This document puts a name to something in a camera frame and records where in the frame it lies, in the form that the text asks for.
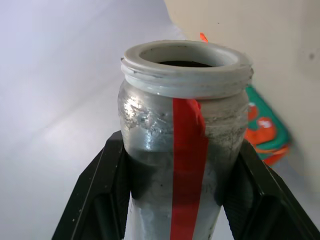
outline white plastic rim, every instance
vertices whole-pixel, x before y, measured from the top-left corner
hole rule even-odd
[[[159,64],[198,62],[213,67]],[[213,43],[163,40],[129,48],[121,70],[127,82],[143,91],[181,99],[223,98],[251,82],[252,62],[244,54]]]

